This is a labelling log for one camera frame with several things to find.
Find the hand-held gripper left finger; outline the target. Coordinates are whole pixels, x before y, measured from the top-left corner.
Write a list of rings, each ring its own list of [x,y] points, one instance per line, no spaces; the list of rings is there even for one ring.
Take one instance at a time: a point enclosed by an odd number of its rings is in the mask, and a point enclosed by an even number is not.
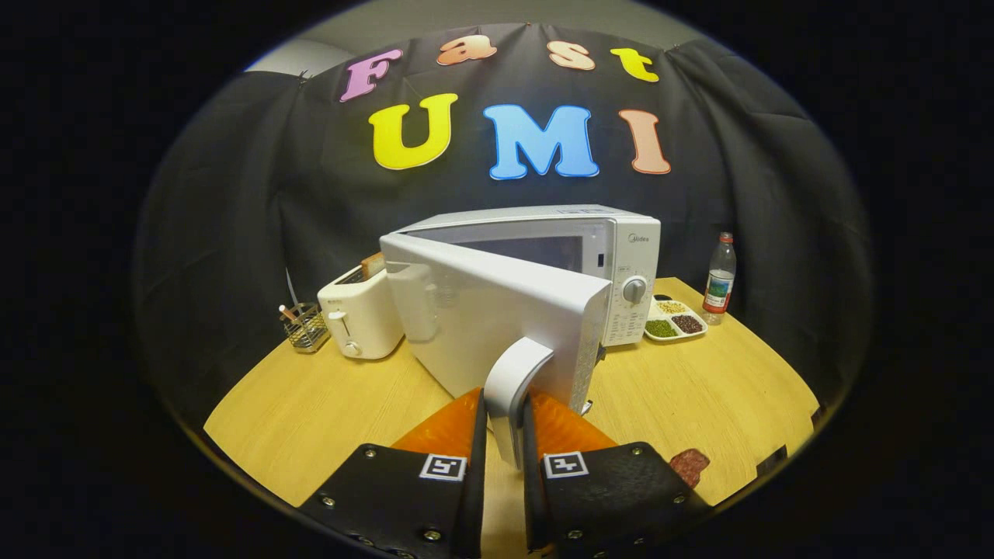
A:
[[[486,432],[475,388],[390,446],[359,445],[299,510],[365,558],[479,558]]]

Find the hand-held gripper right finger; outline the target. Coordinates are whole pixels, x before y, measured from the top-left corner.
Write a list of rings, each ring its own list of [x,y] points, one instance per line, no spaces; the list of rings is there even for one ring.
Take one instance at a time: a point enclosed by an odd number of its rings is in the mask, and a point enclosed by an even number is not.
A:
[[[543,558],[660,558],[662,545],[705,516],[696,488],[711,460],[665,459],[650,443],[617,443],[552,396],[523,411],[527,548]]]

